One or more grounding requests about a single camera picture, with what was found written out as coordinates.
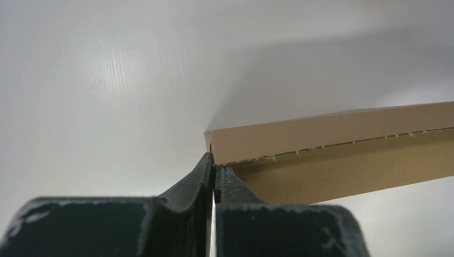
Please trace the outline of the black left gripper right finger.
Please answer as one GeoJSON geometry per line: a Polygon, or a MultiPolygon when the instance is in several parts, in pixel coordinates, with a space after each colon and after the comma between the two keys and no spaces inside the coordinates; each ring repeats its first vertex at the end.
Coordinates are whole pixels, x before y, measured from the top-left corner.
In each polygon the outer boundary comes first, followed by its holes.
{"type": "Polygon", "coordinates": [[[369,256],[353,214],[339,205],[270,204],[230,166],[215,168],[217,256],[369,256]]]}

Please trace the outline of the brown cardboard box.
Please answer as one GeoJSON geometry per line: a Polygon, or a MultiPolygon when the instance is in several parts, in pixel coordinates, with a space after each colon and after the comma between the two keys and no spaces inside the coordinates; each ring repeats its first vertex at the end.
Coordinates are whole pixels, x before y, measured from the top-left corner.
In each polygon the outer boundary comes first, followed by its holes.
{"type": "Polygon", "coordinates": [[[453,176],[453,103],[338,112],[205,133],[268,203],[311,204],[453,176]]]}

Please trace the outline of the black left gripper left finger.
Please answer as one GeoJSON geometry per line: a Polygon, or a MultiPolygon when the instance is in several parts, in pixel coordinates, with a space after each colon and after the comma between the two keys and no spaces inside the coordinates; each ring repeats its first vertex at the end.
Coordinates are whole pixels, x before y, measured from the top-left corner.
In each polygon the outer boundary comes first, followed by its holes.
{"type": "Polygon", "coordinates": [[[39,197],[1,238],[1,256],[208,256],[213,156],[157,196],[39,197]]]}

